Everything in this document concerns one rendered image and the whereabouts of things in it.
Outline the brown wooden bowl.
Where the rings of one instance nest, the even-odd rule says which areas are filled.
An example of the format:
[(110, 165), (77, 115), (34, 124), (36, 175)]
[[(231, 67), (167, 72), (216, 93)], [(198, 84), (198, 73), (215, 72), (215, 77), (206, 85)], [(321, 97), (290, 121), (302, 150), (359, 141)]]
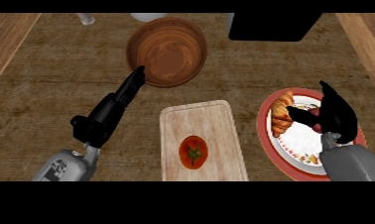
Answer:
[(207, 55), (209, 44), (201, 29), (176, 17), (144, 24), (127, 41), (129, 67), (145, 66), (145, 81), (154, 87), (185, 84), (200, 73)]

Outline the small white object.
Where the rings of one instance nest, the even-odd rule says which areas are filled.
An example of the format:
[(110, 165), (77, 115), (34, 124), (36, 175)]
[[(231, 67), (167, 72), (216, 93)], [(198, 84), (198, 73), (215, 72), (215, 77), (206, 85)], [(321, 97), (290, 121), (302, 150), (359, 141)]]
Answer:
[(79, 17), (85, 25), (91, 25), (95, 22), (95, 17), (89, 13), (79, 13)]

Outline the pale wooden cutting board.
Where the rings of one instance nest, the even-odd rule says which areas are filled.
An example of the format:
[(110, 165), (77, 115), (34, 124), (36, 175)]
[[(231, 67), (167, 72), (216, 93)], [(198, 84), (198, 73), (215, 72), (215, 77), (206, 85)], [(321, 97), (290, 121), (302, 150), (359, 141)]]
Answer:
[(164, 181), (249, 181), (232, 108), (216, 100), (160, 114)]

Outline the black box appliance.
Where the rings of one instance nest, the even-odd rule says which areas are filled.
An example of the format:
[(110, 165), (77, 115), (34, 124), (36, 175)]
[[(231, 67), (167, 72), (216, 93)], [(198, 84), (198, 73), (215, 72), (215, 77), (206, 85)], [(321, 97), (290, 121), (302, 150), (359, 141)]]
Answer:
[(299, 42), (321, 13), (235, 13), (229, 24), (232, 41)]

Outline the white rounded object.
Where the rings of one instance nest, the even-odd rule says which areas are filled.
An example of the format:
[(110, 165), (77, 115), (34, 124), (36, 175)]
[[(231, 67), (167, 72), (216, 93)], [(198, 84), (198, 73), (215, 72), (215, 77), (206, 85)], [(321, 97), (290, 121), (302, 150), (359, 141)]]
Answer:
[(167, 16), (166, 13), (132, 13), (130, 16), (135, 20), (141, 22), (151, 22), (156, 19), (160, 19)]

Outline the red rimmed white plate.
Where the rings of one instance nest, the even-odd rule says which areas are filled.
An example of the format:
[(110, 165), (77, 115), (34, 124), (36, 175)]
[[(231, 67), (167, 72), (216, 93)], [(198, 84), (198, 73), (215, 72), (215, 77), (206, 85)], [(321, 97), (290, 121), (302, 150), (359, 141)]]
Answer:
[(293, 104), (302, 110), (321, 106), (322, 93), (306, 88), (285, 88), (266, 99), (259, 111), (259, 136), (268, 156), (284, 172), (297, 181), (330, 181), (319, 159), (321, 135), (303, 124), (294, 122), (285, 132), (274, 134), (272, 107), (277, 100), (293, 92)]

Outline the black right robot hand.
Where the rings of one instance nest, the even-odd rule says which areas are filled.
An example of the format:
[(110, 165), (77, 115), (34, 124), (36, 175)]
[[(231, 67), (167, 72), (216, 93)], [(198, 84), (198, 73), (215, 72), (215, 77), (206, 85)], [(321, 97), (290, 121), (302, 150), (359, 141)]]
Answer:
[(322, 100), (319, 114), (314, 115), (309, 111), (293, 106), (287, 107), (291, 120), (309, 128), (321, 126), (321, 132), (339, 133), (339, 144), (350, 143), (358, 137), (358, 116), (355, 110), (334, 88), (325, 81), (319, 81), (322, 86)]

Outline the golden brown croissant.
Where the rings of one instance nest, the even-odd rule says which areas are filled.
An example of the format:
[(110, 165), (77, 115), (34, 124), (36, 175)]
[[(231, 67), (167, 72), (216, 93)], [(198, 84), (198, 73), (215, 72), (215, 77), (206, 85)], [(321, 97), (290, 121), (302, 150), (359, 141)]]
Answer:
[(293, 125), (287, 107), (294, 105), (293, 92), (288, 91), (275, 101), (272, 106), (272, 131), (278, 138)]

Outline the red tomato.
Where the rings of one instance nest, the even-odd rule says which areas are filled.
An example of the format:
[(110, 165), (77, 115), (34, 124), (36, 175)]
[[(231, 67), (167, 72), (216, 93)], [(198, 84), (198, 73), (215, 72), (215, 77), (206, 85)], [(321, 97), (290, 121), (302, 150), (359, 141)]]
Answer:
[(209, 159), (209, 145), (198, 136), (189, 136), (179, 146), (179, 158), (184, 167), (198, 169)]

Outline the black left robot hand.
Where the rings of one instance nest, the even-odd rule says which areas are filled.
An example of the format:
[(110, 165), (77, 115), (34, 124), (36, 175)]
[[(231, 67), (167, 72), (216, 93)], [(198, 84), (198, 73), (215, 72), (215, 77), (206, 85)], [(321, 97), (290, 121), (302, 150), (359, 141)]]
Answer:
[(95, 148), (101, 148), (117, 128), (125, 110), (145, 84), (145, 66), (129, 75), (119, 90), (107, 95), (89, 116), (77, 115), (71, 124), (74, 138)]

